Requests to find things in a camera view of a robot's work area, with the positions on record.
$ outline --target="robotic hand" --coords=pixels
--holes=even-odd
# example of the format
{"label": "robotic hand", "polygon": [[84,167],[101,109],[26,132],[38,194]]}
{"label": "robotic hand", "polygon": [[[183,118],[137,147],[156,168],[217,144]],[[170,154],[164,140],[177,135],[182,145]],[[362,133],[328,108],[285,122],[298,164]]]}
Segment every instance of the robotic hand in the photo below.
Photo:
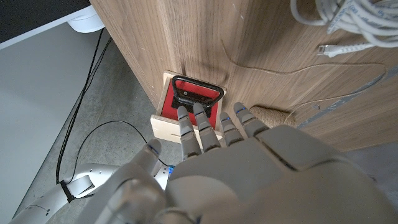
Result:
{"label": "robotic hand", "polygon": [[[227,145],[221,147],[201,104],[193,105],[193,110],[203,152],[187,110],[180,107],[177,112],[183,161],[176,165],[164,191],[154,179],[161,145],[153,139],[116,172],[110,167],[113,175],[104,184],[102,180],[94,184],[96,188],[103,185],[86,204],[77,223],[398,220],[393,206],[371,179],[319,140],[289,126],[269,129],[236,103],[234,111],[248,138],[242,137],[228,114],[221,113]],[[77,195],[87,194],[82,189],[93,182],[91,173],[82,172],[67,187]],[[74,190],[75,182],[80,186],[78,190]],[[59,186],[56,188],[58,193],[54,195],[63,193]],[[62,197],[62,203],[66,203],[66,196]],[[13,223],[23,223],[20,221],[31,217],[24,214]]]}

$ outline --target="blue component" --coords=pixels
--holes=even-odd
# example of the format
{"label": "blue component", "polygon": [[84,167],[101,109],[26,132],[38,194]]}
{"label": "blue component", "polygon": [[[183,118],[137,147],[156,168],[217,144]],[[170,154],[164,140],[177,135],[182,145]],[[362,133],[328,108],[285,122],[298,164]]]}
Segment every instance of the blue component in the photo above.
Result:
{"label": "blue component", "polygon": [[154,149],[151,145],[148,145],[149,146],[149,148],[152,150],[152,151],[154,151],[157,155],[159,155],[159,152],[156,150],[156,149]]}
{"label": "blue component", "polygon": [[170,174],[173,172],[174,167],[175,167],[175,166],[173,166],[173,165],[169,165],[169,176],[170,176]]}
{"label": "blue component", "polygon": [[237,112],[236,112],[236,114],[238,114],[240,111],[242,111],[242,110],[245,110],[246,108],[244,107],[244,108],[242,108],[241,110],[238,110]]}

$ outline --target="white plug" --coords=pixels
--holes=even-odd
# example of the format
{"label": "white plug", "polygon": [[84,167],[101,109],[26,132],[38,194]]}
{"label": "white plug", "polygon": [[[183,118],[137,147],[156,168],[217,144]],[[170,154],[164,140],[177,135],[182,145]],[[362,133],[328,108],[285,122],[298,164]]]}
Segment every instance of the white plug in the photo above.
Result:
{"label": "white plug", "polygon": [[330,58],[339,54],[357,52],[374,47],[371,43],[353,44],[353,45],[321,45],[318,47],[317,55],[327,55]]}

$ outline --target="wooden cabinet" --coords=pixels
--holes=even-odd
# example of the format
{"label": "wooden cabinet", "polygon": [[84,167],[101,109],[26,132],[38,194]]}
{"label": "wooden cabinet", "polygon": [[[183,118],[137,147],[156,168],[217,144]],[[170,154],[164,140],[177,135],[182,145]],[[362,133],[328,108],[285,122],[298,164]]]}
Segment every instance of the wooden cabinet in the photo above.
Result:
{"label": "wooden cabinet", "polygon": [[[343,30],[328,35],[326,27],[296,22],[288,0],[91,3],[155,106],[165,70],[226,87],[222,109],[229,114],[236,101],[292,111],[299,103],[351,93],[383,73],[376,65],[334,65],[281,76],[236,66],[226,54],[244,67],[278,72],[329,62],[378,62],[387,68],[398,64],[398,49],[371,48],[333,58],[317,55],[321,44],[364,40]],[[304,16],[317,17],[314,1],[298,4]],[[397,77],[388,78],[335,109],[330,106],[338,100],[306,105],[295,112],[297,123],[308,121],[302,130],[341,151],[395,141],[397,84]],[[333,110],[324,113],[328,108]]]}

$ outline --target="coiled white cable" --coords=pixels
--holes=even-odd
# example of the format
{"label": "coiled white cable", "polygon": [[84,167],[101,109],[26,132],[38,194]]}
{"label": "coiled white cable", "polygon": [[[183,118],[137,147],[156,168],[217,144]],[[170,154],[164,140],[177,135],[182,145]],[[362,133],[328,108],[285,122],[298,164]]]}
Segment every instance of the coiled white cable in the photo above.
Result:
{"label": "coiled white cable", "polygon": [[297,0],[290,0],[290,10],[302,24],[329,24],[328,34],[343,29],[362,34],[369,41],[348,46],[322,45],[318,54],[334,57],[374,46],[398,47],[398,0],[383,0],[374,4],[369,0],[315,0],[315,4],[320,20],[311,21],[302,17],[297,10]]}

